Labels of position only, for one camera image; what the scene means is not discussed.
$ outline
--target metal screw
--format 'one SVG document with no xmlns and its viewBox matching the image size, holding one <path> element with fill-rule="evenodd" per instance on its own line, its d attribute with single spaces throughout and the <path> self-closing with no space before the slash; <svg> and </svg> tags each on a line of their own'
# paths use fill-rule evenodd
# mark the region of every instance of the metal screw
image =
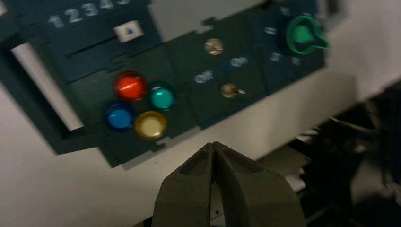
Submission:
<svg viewBox="0 0 401 227">
<path fill-rule="evenodd" d="M 238 89 L 234 84 L 225 84 L 221 87 L 221 94 L 226 98 L 234 98 L 236 95 L 245 95 L 246 92 Z"/>
<path fill-rule="evenodd" d="M 209 39 L 205 43 L 205 50 L 210 55 L 223 53 L 223 43 L 219 39 Z"/>
</svg>

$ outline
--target green indicator light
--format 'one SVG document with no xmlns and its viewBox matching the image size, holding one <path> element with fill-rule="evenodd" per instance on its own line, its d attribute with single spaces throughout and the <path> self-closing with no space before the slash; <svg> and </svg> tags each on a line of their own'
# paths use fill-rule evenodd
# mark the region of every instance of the green indicator light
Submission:
<svg viewBox="0 0 401 227">
<path fill-rule="evenodd" d="M 174 103 L 173 93 L 166 88 L 159 88 L 152 91 L 152 103 L 160 109 L 169 109 Z"/>
</svg>

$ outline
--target number 4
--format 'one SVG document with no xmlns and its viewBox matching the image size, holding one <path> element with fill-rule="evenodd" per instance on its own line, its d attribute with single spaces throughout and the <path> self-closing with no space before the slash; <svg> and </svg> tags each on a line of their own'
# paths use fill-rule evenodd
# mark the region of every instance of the number 4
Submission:
<svg viewBox="0 0 401 227">
<path fill-rule="evenodd" d="M 120 0 L 120 1 L 117 2 L 117 4 L 125 5 L 125 4 L 128 4 L 129 2 L 130 2 L 130 0 Z"/>
<path fill-rule="evenodd" d="M 287 7 L 280 7 L 281 14 L 284 16 L 290 16 L 289 8 Z"/>
<path fill-rule="evenodd" d="M 100 8 L 101 9 L 113 9 L 114 4 L 111 0 L 100 0 Z"/>
</svg>

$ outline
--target round button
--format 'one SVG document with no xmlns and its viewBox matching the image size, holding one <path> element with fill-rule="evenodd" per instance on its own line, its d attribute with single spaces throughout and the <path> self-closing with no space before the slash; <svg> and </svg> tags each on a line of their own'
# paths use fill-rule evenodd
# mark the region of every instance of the round button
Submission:
<svg viewBox="0 0 401 227">
<path fill-rule="evenodd" d="M 166 118 L 158 112 L 149 111 L 138 116 L 135 130 L 147 140 L 156 140 L 164 135 L 167 128 Z"/>
<path fill-rule="evenodd" d="M 151 99 L 152 104 L 160 109 L 169 109 L 174 103 L 173 93 L 164 87 L 153 88 Z"/>
<path fill-rule="evenodd" d="M 113 131 L 127 130 L 133 126 L 134 110 L 128 103 L 114 102 L 107 109 L 105 120 Z"/>
<path fill-rule="evenodd" d="M 132 124 L 130 112 L 126 110 L 113 110 L 107 117 L 110 125 L 116 129 L 124 129 Z"/>
<path fill-rule="evenodd" d="M 129 102 L 142 100 L 147 92 L 145 79 L 136 71 L 125 71 L 117 77 L 114 89 L 121 99 Z"/>
</svg>

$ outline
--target white label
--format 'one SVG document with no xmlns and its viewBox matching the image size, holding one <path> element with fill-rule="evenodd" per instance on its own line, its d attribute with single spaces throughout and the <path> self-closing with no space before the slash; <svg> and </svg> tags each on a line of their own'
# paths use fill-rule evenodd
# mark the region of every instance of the white label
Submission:
<svg viewBox="0 0 401 227">
<path fill-rule="evenodd" d="M 1 17 L 1 15 L 5 14 L 6 12 L 7 12 L 7 7 L 0 0 L 0 17 Z"/>
<path fill-rule="evenodd" d="M 230 61 L 231 65 L 234 67 L 241 67 L 248 63 L 248 59 L 246 58 L 232 58 Z"/>
<path fill-rule="evenodd" d="M 297 65 L 297 66 L 300 66 L 300 65 L 301 65 L 301 59 L 299 59 L 299 58 L 292 58 L 291 60 L 292 60 L 292 63 L 293 63 L 294 65 Z"/>
<path fill-rule="evenodd" d="M 121 43 L 136 39 L 143 35 L 143 30 L 137 20 L 133 20 L 114 28 Z"/>
<path fill-rule="evenodd" d="M 208 80 L 213 79 L 213 72 L 208 70 L 206 72 L 196 75 L 194 79 L 195 79 L 195 82 L 197 82 L 198 84 L 204 84 Z"/>
<path fill-rule="evenodd" d="M 114 4 L 111 0 L 100 0 L 100 8 L 101 9 L 113 9 Z"/>
<path fill-rule="evenodd" d="M 284 16 L 290 16 L 289 8 L 287 7 L 280 7 L 281 14 Z"/>
<path fill-rule="evenodd" d="M 49 23 L 53 23 L 56 28 L 64 27 L 63 22 L 61 21 L 59 16 L 51 16 L 49 18 Z"/>
<path fill-rule="evenodd" d="M 275 29 L 273 27 L 265 27 L 264 32 L 266 32 L 267 34 L 270 34 L 270 35 L 275 35 L 275 34 L 277 34 L 277 29 Z"/>
<path fill-rule="evenodd" d="M 282 56 L 283 55 L 281 53 L 274 52 L 273 54 L 271 54 L 270 60 L 279 62 Z"/>
<path fill-rule="evenodd" d="M 82 18 L 79 18 L 79 11 L 77 9 L 68 9 L 64 14 L 70 17 L 70 23 L 76 23 L 82 20 Z"/>
<path fill-rule="evenodd" d="M 88 16 L 88 17 L 96 16 L 99 12 L 93 3 L 83 4 L 82 8 L 85 10 L 85 16 Z"/>
</svg>

